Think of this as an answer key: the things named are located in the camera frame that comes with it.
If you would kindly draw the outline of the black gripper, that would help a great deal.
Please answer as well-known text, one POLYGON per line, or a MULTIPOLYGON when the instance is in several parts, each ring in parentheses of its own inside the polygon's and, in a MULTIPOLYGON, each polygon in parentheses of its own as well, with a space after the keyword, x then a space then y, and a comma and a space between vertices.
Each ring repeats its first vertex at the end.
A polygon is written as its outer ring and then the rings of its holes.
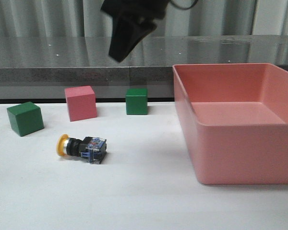
POLYGON ((112 17, 109 56, 122 62, 156 29, 155 19, 165 17, 168 0, 105 0, 101 11, 112 17))

